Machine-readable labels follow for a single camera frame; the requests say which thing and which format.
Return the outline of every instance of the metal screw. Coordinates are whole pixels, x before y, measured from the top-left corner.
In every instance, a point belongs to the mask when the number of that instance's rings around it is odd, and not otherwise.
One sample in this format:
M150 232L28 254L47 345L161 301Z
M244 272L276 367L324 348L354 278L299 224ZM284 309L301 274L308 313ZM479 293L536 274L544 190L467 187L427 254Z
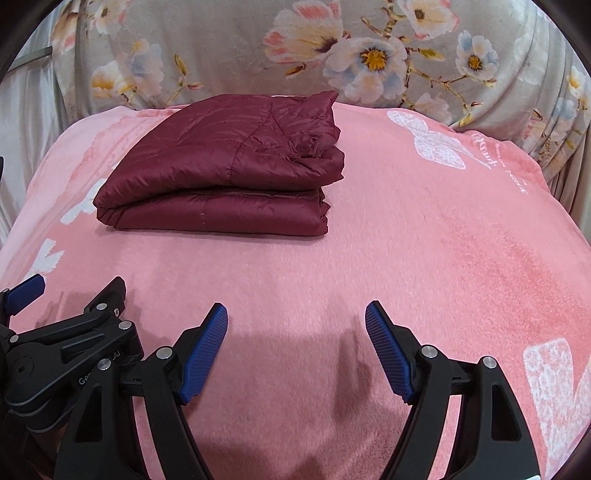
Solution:
M105 370L108 370L111 367L111 360L109 360L108 358L103 358L102 360L99 360L96 366L99 368L99 370L102 370L104 372Z
M482 359L482 363L487 368L495 368L496 367L496 360L491 356L486 356Z
M156 356L161 360L166 360L167 358L170 358L172 355L173 349L171 349L169 346L163 346L162 348L159 348L156 352Z
M431 345L425 345L421 348L421 353L427 358L435 358L437 356L437 349Z

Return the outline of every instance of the yellow flower center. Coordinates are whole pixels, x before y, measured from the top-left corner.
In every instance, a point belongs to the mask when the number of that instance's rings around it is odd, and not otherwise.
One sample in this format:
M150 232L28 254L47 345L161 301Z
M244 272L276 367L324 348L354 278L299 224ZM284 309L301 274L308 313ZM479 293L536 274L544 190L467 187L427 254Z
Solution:
M482 60L480 57L477 55L470 55L470 58L468 59L468 68L475 72L482 70Z
M112 90L115 86L115 81L108 77L99 76L93 80L92 86L103 90Z
M377 48L369 48L361 53L361 60L372 72L378 72L386 68L388 64L388 55L383 50Z
M580 82L574 78L572 75L570 76L570 80L569 80L570 86L574 89L578 89L581 87Z

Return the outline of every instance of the white flower print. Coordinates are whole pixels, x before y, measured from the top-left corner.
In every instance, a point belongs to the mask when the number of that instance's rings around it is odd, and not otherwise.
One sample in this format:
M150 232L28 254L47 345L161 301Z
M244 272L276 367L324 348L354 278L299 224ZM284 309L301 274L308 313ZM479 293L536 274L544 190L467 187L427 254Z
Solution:
M499 56L490 40L482 35L472 37L465 31L457 37L457 71L475 81L491 80L499 68Z
M339 0L328 5L319 0L294 3L275 17L263 38L265 55L276 63L307 63L321 60L343 37Z
M70 210L68 210L63 217L61 217L60 222L64 225L70 225L74 220L78 218L81 213L87 213L91 215L96 212L96 207L92 203L96 197L96 194L99 193L100 188L105 184L107 179L99 179L95 182L95 184L90 188L84 200L82 200L78 205L74 205Z
M121 28L130 2L131 0L103 0L92 16L91 24L101 34L115 35Z
M559 98L552 112L551 122L556 122L550 140L562 143L573 128L577 117L577 107L572 100Z
M460 23L448 0L397 0L419 40L453 32Z
M548 50L532 45L531 36L523 35L515 41L515 55L524 57L517 74L518 80L534 86L541 85L548 65Z
M56 246L56 243L57 242L51 238L46 238L43 241L31 268L29 268L29 271L22 278L22 281L25 281L38 273L48 274L57 267L65 250L51 253Z
M60 12L60 18L51 32L51 46L54 54L66 53L74 48L80 1L70 0Z
M552 478L574 449L591 416L591 358L575 384L570 345L558 338L523 352L531 395L547 449L545 478Z
M585 90L588 76L585 72L580 72L574 65L570 69L569 75L569 92L577 100L581 98Z
M419 97L414 104L414 110L441 124L450 125L452 123L449 104L443 98L431 98L429 93L423 93Z
M371 104L384 97L393 100L406 90L407 51L397 38L342 40L330 49L324 76L334 88L354 101Z
M119 69L116 60L98 67L90 78L92 95L96 98L117 98L131 88Z
M478 160L457 138L429 130L426 121L422 118L401 110L389 110L388 118L413 134L414 147L425 160L465 170L466 164L457 154L462 153L490 169L490 165Z
M587 79L585 82L585 89L579 103L579 108L583 111L583 121L587 126L591 122L591 79Z
M150 97L162 92L164 64L160 45L151 45L142 38L134 43L129 55L118 56L118 63L125 76L132 80L138 93Z

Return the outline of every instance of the bed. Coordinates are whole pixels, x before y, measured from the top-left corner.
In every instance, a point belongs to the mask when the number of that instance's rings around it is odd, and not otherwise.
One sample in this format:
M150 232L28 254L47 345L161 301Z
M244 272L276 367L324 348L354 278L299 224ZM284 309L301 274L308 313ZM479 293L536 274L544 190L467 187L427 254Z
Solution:
M2 287L35 273L47 281L14 328L77 314L121 275L123 317L152 351L222 301L228 338L186 410L215 477L240 469L269 480L377 478L407 413L361 331L363 308L380 299L450 356L498 358L542 478L560 470L591 419L591 251L522 149L417 111L337 103L346 167L326 189L326 236L118 232L96 220L92 200L125 153L180 106L100 105L49 149L0 251ZM431 137L447 148L436 159L421 149ZM150 475L161 478L137 409ZM443 473L452 430L432 478Z

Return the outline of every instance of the pink flower print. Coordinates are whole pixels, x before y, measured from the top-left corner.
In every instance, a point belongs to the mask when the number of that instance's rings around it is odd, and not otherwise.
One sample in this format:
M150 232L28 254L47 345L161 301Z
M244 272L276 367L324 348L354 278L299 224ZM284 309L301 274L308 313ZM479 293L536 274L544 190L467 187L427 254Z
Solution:
M263 38L265 55L280 64L321 61L343 37L339 0L304 0L291 7L279 12Z
M398 6L419 40L432 40L453 32L460 23L448 0L398 0Z

